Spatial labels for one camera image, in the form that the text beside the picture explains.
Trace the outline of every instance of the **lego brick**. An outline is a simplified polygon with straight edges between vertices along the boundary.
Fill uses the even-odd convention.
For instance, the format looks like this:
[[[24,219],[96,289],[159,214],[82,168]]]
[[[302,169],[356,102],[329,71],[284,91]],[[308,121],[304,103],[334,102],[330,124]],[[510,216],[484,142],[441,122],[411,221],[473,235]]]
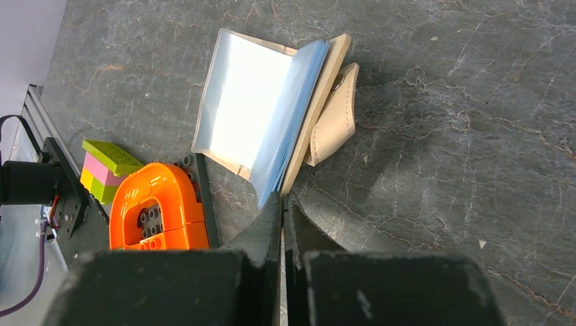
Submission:
[[[190,177],[182,169],[148,164],[118,189],[110,212],[110,248],[128,248],[143,240],[152,250],[209,248],[202,204],[195,197]],[[125,223],[128,220],[139,222]],[[152,244],[153,239],[161,243]]]
[[[143,167],[137,159],[116,144],[107,141],[85,140],[82,142],[82,148],[102,162],[116,176],[128,175]]]
[[[210,248],[220,247],[216,220],[212,209],[212,200],[204,156],[202,154],[193,153],[185,156],[181,161],[175,162],[174,165],[178,166],[186,173],[194,187],[196,201],[202,203],[204,222],[206,223],[206,232],[208,234]]]
[[[94,198],[101,204],[108,204],[114,199],[114,195],[118,191],[117,185],[103,185],[98,179],[94,178],[92,187],[88,190]]]
[[[128,176],[123,175],[122,177],[115,176],[111,170],[109,170],[102,162],[98,161],[92,154],[86,152],[86,157],[84,157],[84,168],[92,175],[94,178],[98,179],[103,185],[120,185],[122,181]]]
[[[88,190],[92,188],[92,182],[94,181],[94,175],[85,168],[82,169],[82,174],[80,175],[80,183]]]

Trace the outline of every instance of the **lime green lego brick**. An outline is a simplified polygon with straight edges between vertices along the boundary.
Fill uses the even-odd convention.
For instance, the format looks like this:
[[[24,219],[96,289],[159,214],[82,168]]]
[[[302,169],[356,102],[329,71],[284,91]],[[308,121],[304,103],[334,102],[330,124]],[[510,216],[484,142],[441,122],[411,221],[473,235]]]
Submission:
[[[115,175],[129,175],[144,166],[114,143],[85,140],[82,142],[82,148],[102,162]]]
[[[114,195],[118,191],[117,185],[103,185],[98,179],[92,180],[92,187],[88,190],[94,198],[102,204],[108,204],[114,199]]]

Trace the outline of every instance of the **pink lego brick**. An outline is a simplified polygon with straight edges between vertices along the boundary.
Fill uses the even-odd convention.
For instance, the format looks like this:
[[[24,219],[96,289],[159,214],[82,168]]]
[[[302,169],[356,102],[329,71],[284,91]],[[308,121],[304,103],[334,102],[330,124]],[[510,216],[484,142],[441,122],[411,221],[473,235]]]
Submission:
[[[110,171],[104,164],[102,164],[98,159],[96,159],[92,154],[86,152],[86,157],[84,157],[84,168],[98,181],[100,181],[104,186],[107,185],[120,185],[122,181],[128,176],[124,175],[122,177],[115,176],[112,171]]]

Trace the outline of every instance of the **black bracket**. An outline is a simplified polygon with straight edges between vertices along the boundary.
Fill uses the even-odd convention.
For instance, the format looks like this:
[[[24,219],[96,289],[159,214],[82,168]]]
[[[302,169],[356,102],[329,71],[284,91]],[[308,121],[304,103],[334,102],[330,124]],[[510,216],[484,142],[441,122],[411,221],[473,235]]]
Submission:
[[[70,239],[84,220],[88,205],[88,193],[72,170],[70,163],[58,146],[56,139],[47,137],[42,147],[40,162],[53,163],[58,167],[58,205],[54,212],[60,232],[58,237]]]

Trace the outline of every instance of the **notebook page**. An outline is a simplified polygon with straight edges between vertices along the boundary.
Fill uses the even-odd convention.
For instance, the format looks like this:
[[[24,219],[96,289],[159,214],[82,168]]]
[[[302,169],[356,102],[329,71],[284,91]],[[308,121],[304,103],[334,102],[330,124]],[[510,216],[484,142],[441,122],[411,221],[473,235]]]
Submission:
[[[270,192],[277,190],[282,182],[328,47],[328,41],[318,40],[299,49],[292,59],[284,88],[250,174],[259,208],[264,206]]]
[[[292,57],[225,30],[215,51],[192,150],[252,169]]]

